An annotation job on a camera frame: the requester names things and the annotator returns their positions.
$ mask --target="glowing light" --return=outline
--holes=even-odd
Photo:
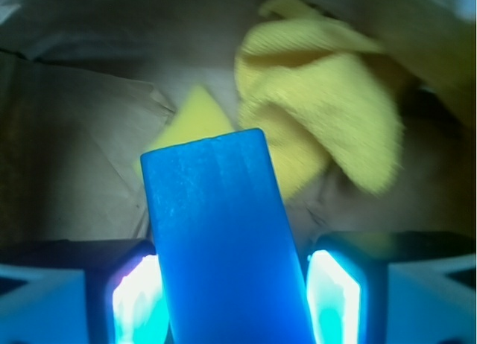
[[[324,250],[310,259],[306,296],[317,344],[358,342],[361,286]]]
[[[164,343],[169,313],[157,256],[146,256],[113,291],[116,343]]]

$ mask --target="yellow microfiber towel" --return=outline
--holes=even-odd
[[[212,138],[233,132],[233,126],[224,111],[200,85],[192,87],[189,96],[172,122],[152,141],[146,151],[184,144],[203,138]],[[141,174],[140,164],[136,170]]]
[[[399,168],[402,124],[360,54],[382,48],[299,0],[260,9],[236,55],[239,124],[264,130],[284,200],[333,158],[362,190],[383,193]]]

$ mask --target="blue block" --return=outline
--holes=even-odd
[[[313,343],[300,264],[263,132],[142,156],[176,343]]]

